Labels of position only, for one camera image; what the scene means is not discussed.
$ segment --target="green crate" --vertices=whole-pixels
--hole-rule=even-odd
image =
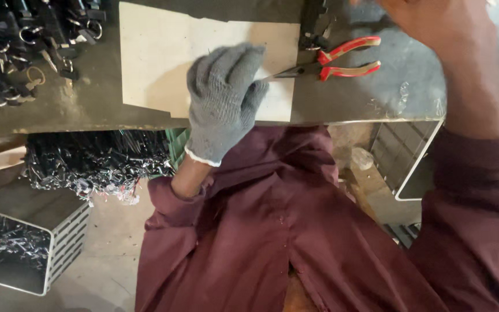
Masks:
[[[178,170],[179,165],[184,160],[186,152],[184,146],[190,138],[190,130],[187,128],[166,129],[167,139],[169,140],[169,153],[171,155],[171,165]]]

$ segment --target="workbench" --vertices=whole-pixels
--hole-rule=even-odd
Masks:
[[[279,23],[299,23],[303,6],[303,0],[131,2],[196,18]],[[380,60],[382,67],[372,75],[358,78],[332,77],[326,82],[311,76],[296,79],[291,124],[441,119],[445,114],[446,90],[434,53],[396,27],[381,27],[378,21],[385,12],[372,1],[358,7],[350,7],[343,0],[330,2],[328,13],[337,17],[329,37],[333,47],[359,36],[375,34],[382,38],[379,47],[352,52],[335,60],[332,66],[355,67]],[[105,2],[104,9],[107,22],[101,41],[95,46],[77,47],[80,56],[74,64],[80,71],[80,80],[74,83],[72,92],[67,90],[64,78],[47,64],[38,64],[46,82],[37,87],[37,99],[20,107],[0,108],[0,135],[188,126],[187,119],[170,118],[167,112],[122,103],[119,1]],[[499,2],[489,10],[499,26]],[[298,54],[299,63],[314,58],[314,52]],[[16,79],[26,79],[24,73],[16,75]]]

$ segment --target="concrete floor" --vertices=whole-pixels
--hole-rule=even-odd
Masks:
[[[334,157],[340,168],[350,166],[351,146],[367,149],[373,124],[330,126]],[[420,219],[419,202],[397,202],[373,167],[354,171],[383,223]],[[141,182],[136,205],[122,205],[114,196],[94,198],[84,251],[52,285],[45,297],[0,287],[0,311],[13,312],[131,312],[134,311],[137,258],[144,221],[153,212]]]

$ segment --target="gloved hand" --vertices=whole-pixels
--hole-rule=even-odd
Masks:
[[[194,62],[187,74],[192,129],[185,146],[192,159],[220,166],[226,152],[253,128],[269,87],[253,82],[264,52],[264,47],[242,43]]]

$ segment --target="white cardboard sheet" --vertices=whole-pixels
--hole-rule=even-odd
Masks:
[[[249,41],[266,46],[256,79],[294,67],[299,24],[221,22],[121,2],[122,102],[187,118],[186,72],[199,56]],[[257,120],[290,121],[294,79],[274,79]]]

